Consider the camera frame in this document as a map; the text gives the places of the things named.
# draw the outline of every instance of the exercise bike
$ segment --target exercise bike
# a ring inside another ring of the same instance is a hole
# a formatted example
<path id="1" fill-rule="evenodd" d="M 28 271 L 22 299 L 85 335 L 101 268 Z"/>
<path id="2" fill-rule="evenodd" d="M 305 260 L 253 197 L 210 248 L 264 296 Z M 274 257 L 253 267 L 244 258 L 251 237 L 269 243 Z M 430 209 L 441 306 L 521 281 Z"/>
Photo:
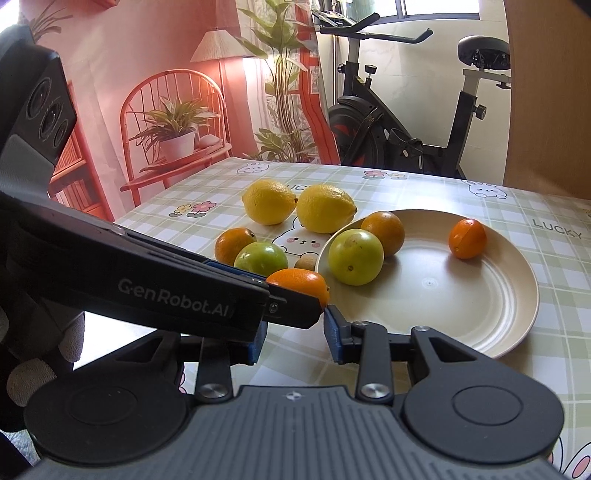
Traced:
<path id="1" fill-rule="evenodd" d="M 366 33 L 361 30 L 379 20 L 374 13 L 358 22 L 336 12 L 313 11 L 320 22 L 320 33 L 349 39 L 349 57 L 338 72 L 345 74 L 343 95 L 329 108 L 330 128 L 335 135 L 341 163 L 347 166 L 385 168 L 465 179 L 460 160 L 472 124 L 472 118 L 483 120 L 486 107 L 477 105 L 480 80 L 498 82 L 510 89 L 511 77 L 486 70 L 509 70 L 509 44 L 492 37 L 473 36 L 460 40 L 458 58 L 478 70 L 464 69 L 464 86 L 457 102 L 452 131 L 446 147 L 425 145 L 412 136 L 401 121 L 371 89 L 372 75 L 377 67 L 366 65 L 365 80 L 359 77 L 359 47 L 362 40 L 394 41 L 418 44 L 431 35 L 425 30 L 417 38 Z"/>

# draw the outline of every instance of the orange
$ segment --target orange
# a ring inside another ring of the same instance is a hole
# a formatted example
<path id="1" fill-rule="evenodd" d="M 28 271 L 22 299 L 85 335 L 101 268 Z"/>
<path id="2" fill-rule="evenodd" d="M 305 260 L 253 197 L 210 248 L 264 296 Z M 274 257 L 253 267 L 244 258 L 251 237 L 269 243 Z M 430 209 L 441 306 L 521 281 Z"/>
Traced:
<path id="1" fill-rule="evenodd" d="M 234 265 L 236 257 L 242 249 L 256 242 L 255 234 L 248 228 L 230 228 L 216 240 L 216 260 L 227 265 Z"/>
<path id="2" fill-rule="evenodd" d="M 361 228 L 378 237 L 384 256 L 394 255 L 404 243 L 404 225 L 392 212 L 374 212 L 361 223 Z"/>
<path id="3" fill-rule="evenodd" d="M 457 258 L 473 258 L 486 248 L 486 231 L 478 220 L 465 218 L 452 228 L 448 243 L 449 250 Z"/>
<path id="4" fill-rule="evenodd" d="M 322 308 L 325 308 L 330 300 L 329 288 L 324 277 L 303 268 L 279 270 L 267 277 L 267 283 L 316 297 Z"/>

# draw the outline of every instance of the chair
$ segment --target chair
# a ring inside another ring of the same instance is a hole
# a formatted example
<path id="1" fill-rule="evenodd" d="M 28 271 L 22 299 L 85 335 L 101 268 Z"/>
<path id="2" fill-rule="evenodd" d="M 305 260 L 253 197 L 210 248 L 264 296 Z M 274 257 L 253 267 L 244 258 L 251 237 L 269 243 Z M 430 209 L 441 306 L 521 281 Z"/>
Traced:
<path id="1" fill-rule="evenodd" d="M 202 150 L 195 150 L 188 157 L 168 162 L 160 154 L 157 143 L 147 148 L 146 142 L 130 140 L 149 127 L 145 112 L 161 109 L 160 97 L 173 102 L 202 100 L 209 111 L 217 113 L 219 117 L 199 126 L 198 133 L 201 137 L 213 134 L 220 138 L 221 142 Z M 144 80 L 131 91 L 121 108 L 119 120 L 128 182 L 120 190 L 130 190 L 134 205 L 138 206 L 141 203 L 140 188 L 159 181 L 164 184 L 164 188 L 168 188 L 173 184 L 172 177 L 194 173 L 228 158 L 232 145 L 226 132 L 227 118 L 226 102 L 221 90 L 203 73 L 186 69 L 167 70 Z"/>

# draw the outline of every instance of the yellow lemon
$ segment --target yellow lemon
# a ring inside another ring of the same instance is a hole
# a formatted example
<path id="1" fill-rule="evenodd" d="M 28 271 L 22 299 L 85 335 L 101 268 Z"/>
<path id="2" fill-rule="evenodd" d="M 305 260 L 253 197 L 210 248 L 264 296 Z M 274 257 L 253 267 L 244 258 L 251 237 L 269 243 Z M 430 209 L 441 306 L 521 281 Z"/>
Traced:
<path id="1" fill-rule="evenodd" d="M 351 223 L 356 213 L 349 194 L 332 185 L 311 185 L 297 202 L 301 225 L 315 233 L 334 233 Z"/>
<path id="2" fill-rule="evenodd" d="M 281 182 L 260 179 L 242 195 L 246 214 L 261 225 L 283 222 L 296 208 L 296 196 Z"/>

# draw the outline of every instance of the beige plate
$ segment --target beige plate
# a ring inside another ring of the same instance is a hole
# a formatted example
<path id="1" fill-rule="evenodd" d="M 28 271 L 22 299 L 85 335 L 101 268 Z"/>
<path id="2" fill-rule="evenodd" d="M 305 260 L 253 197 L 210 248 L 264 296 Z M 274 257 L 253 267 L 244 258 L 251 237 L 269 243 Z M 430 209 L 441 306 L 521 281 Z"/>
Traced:
<path id="1" fill-rule="evenodd" d="M 334 238 L 317 263 L 330 287 L 330 301 L 349 322 L 368 320 L 391 333 L 431 326 L 493 358 L 517 346 L 538 312 L 538 284 L 515 246 L 485 226 L 488 244 L 472 260 L 452 256 L 447 238 L 464 217 L 433 210 L 394 211 L 404 224 L 402 249 L 387 258 L 378 277 L 362 287 L 337 281 L 328 268 Z"/>

